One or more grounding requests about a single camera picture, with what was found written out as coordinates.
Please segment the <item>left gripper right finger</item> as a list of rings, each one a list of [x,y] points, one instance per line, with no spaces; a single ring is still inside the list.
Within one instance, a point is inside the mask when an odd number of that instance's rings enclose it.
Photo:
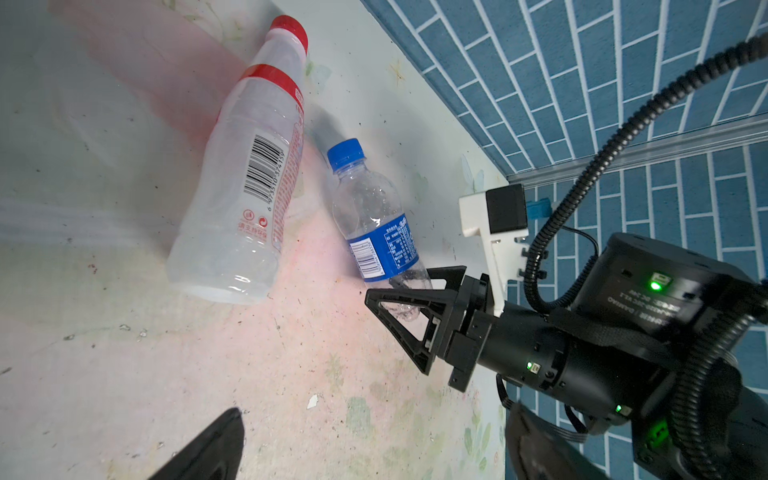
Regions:
[[[506,448],[517,479],[608,479],[547,423],[520,403],[509,410]]]

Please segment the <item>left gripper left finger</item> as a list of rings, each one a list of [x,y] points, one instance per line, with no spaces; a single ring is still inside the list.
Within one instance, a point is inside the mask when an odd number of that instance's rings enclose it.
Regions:
[[[150,480],[235,480],[245,441],[241,410],[223,412]]]

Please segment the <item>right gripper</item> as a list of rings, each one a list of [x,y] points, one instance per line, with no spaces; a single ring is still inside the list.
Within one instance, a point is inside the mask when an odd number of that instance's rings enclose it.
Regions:
[[[365,306],[420,373],[429,374],[440,359],[453,368],[451,386],[465,390],[475,367],[483,366],[504,382],[562,403],[578,432],[629,422],[650,395],[652,364],[579,339],[553,318],[514,304],[494,316],[487,278],[465,276],[466,266],[427,273],[444,281],[444,289],[370,289],[365,295]]]

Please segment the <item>clear bottle blue label blue cap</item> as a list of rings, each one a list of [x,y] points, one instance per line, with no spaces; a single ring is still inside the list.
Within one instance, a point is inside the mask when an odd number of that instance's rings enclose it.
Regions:
[[[394,184],[368,169],[356,139],[331,147],[327,157],[338,179],[332,215],[364,282],[374,289],[430,289]]]

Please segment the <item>white bottle with red cap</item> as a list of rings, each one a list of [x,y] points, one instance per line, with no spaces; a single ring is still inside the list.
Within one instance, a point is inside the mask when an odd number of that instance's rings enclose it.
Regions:
[[[220,109],[166,263],[182,292],[228,304],[269,293],[302,157],[308,47],[296,19],[276,17]]]

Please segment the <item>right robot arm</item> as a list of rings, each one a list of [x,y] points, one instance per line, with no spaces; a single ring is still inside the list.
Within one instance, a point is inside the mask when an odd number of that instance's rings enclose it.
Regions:
[[[612,235],[574,303],[539,313],[506,303],[487,276],[436,268],[442,290],[371,289],[366,306],[428,373],[474,369],[559,402],[572,421],[547,437],[582,442],[630,424],[636,463],[660,479],[763,479],[767,404],[743,385],[731,349],[767,319],[767,288],[738,268],[635,234]]]

